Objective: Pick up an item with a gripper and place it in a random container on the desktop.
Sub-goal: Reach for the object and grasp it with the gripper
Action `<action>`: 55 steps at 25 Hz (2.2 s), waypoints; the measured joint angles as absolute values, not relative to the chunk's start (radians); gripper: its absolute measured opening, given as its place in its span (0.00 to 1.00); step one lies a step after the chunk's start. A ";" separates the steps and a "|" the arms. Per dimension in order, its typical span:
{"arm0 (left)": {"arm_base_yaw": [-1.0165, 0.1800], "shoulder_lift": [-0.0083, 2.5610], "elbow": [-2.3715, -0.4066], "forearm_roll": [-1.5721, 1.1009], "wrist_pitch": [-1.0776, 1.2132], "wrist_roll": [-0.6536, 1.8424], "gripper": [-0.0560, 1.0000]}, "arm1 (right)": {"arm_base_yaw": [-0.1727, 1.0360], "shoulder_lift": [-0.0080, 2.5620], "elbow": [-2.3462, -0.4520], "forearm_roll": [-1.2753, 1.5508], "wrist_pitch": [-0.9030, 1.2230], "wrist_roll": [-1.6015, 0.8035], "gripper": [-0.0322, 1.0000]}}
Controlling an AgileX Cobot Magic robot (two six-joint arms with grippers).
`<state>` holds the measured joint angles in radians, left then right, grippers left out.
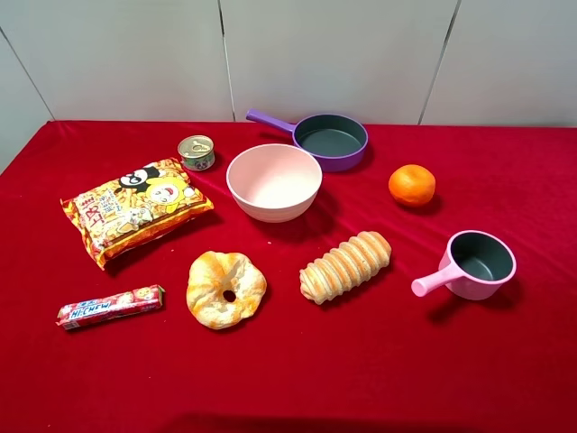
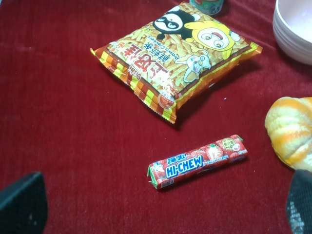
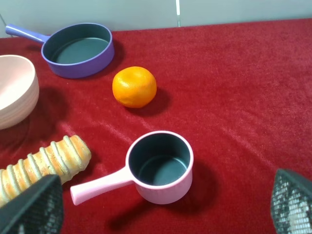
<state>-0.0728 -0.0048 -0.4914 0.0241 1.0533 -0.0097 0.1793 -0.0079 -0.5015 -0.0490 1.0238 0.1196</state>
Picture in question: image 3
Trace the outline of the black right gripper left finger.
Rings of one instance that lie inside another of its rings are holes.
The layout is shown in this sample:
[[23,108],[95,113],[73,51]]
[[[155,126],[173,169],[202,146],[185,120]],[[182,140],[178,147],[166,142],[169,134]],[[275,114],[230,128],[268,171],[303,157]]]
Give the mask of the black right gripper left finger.
[[0,209],[2,234],[59,234],[63,225],[62,185],[46,175]]

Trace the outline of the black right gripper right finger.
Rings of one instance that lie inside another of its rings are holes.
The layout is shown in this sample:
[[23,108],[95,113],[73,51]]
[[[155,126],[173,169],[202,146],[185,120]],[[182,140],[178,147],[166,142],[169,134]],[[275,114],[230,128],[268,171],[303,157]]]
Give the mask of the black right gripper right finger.
[[312,233],[312,181],[292,170],[278,169],[270,211],[278,234]]

